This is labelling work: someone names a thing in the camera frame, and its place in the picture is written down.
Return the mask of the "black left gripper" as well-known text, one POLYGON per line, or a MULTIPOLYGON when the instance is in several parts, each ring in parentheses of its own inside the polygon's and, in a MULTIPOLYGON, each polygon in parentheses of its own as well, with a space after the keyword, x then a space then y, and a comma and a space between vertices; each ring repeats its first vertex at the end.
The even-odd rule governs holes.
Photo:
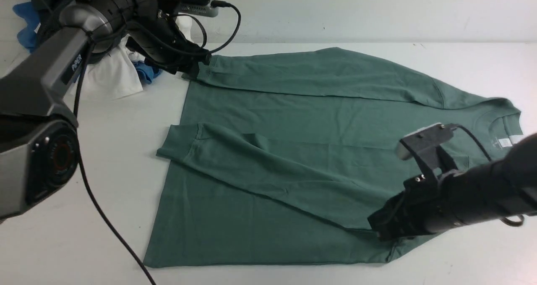
POLYGON ((146 65, 170 74, 195 73, 200 63, 209 65, 209 51, 187 40, 171 19, 141 16, 133 8, 126 15, 126 47, 144 56, 146 65))

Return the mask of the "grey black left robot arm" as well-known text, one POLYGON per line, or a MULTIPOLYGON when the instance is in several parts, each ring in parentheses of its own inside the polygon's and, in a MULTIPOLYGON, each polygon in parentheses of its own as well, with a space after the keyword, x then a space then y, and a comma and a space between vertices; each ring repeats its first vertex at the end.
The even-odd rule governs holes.
POLYGON ((1 220, 24 214, 61 189, 79 162, 78 120, 64 97, 92 54, 128 33, 150 65, 169 73, 210 52, 177 29, 176 12, 214 17, 211 0, 72 0, 59 31, 1 79, 1 220))

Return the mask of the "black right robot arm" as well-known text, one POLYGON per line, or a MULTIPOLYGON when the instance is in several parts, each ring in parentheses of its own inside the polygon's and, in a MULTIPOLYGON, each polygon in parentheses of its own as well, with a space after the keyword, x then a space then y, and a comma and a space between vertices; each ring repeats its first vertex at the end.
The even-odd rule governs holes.
POLYGON ((368 217, 382 241, 435 235, 491 220, 536 214, 536 135, 496 161, 458 171, 438 143, 422 147, 414 134, 401 140, 423 178, 404 181, 404 191, 368 217))

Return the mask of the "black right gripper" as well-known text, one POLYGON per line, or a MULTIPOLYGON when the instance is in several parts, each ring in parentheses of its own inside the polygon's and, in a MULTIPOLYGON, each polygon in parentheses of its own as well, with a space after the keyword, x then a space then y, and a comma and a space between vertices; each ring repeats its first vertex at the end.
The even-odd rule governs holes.
POLYGON ((381 241, 436 235, 451 230, 444 208, 443 185, 451 174, 415 175, 403 182, 404 189, 368 216, 372 231, 381 241))

